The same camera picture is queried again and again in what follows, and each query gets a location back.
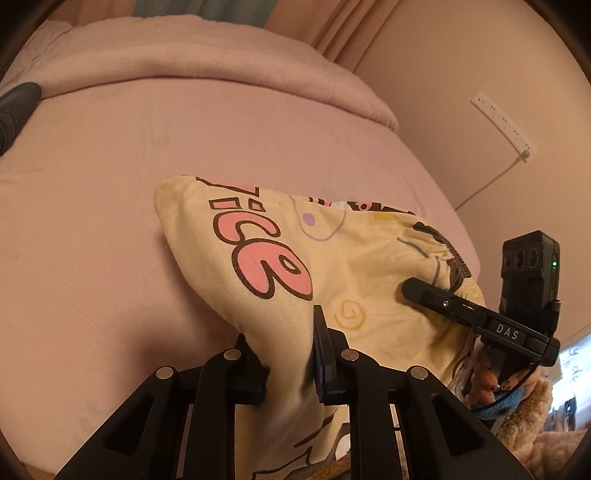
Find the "beige wall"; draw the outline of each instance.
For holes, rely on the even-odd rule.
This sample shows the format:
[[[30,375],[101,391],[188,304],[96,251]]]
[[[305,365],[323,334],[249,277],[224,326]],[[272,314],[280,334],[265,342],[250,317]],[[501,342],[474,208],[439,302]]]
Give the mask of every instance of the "beige wall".
[[[503,241],[540,229],[561,245],[558,336],[591,332],[591,85],[554,30],[522,0],[401,0],[356,73],[453,205],[517,158],[474,94],[523,129],[536,155],[459,209],[480,285],[497,308]]]

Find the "power strip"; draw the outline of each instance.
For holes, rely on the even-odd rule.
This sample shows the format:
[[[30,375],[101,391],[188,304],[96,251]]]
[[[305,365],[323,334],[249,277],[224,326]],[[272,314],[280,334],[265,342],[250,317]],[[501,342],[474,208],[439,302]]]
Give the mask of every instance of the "power strip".
[[[484,113],[494,126],[500,130],[517,152],[523,155],[526,162],[532,157],[536,152],[534,146],[527,137],[519,131],[513,120],[511,120],[511,118],[509,118],[497,104],[495,104],[483,92],[478,92],[470,102]]]

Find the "cable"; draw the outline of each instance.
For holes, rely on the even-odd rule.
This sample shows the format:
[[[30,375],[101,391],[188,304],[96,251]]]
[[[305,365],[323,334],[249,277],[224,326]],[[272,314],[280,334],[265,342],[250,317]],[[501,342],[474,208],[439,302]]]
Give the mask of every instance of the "cable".
[[[495,178],[493,178],[489,183],[487,183],[486,185],[484,185],[483,187],[481,187],[480,189],[478,189],[477,191],[475,191],[472,195],[470,195],[466,200],[464,200],[462,203],[460,203],[460,205],[458,205],[455,210],[458,211],[460,208],[462,208],[467,202],[469,202],[470,200],[472,200],[476,195],[478,195],[482,190],[484,190],[485,188],[489,187],[490,185],[492,185],[494,182],[496,182],[498,179],[500,179],[505,173],[507,173],[510,169],[512,169],[513,167],[515,167],[520,160],[525,160],[526,158],[528,158],[530,156],[530,151],[529,150],[525,150],[522,154],[519,155],[519,157],[517,157],[517,160],[515,160],[511,165],[509,165],[505,170],[503,170],[501,173],[499,173]]]
[[[509,398],[511,395],[513,395],[513,393],[519,388],[521,387],[529,377],[531,377],[534,372],[535,369],[537,369],[540,366],[540,362],[534,364],[534,366],[531,368],[531,370],[529,372],[527,372],[527,375],[525,377],[523,377],[516,386],[514,386],[511,390],[509,390],[505,395],[503,395],[501,398],[499,398],[498,400],[495,400],[493,403],[491,403],[490,405],[484,405],[483,407],[478,407],[478,408],[472,408],[470,409],[470,411],[472,413],[480,413],[481,411],[485,411],[488,410],[489,408],[492,407],[496,407],[499,403],[505,401],[507,398]]]

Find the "screw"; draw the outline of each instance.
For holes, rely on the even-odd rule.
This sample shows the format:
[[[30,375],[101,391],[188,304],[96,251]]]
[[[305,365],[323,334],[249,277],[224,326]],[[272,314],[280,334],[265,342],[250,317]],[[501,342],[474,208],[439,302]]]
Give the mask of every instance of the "screw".
[[[160,367],[158,370],[156,370],[156,377],[158,377],[160,380],[166,380],[172,377],[173,374],[174,370],[170,367]]]
[[[241,356],[242,356],[242,352],[240,350],[235,349],[235,348],[230,348],[230,350],[226,350],[223,353],[223,357],[226,360],[230,360],[230,361],[238,360]]]
[[[357,350],[353,350],[352,348],[347,348],[340,353],[340,356],[343,358],[343,360],[355,362],[359,358],[359,352]]]
[[[410,374],[417,380],[425,380],[429,376],[429,372],[424,367],[412,367]]]

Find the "black camera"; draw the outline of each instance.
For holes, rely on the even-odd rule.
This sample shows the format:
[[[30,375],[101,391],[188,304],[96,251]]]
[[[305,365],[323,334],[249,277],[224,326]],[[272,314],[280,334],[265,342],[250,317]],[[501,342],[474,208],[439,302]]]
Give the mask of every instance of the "black camera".
[[[503,243],[503,287],[499,313],[522,325],[551,336],[557,319],[543,312],[557,299],[560,245],[539,230]]]

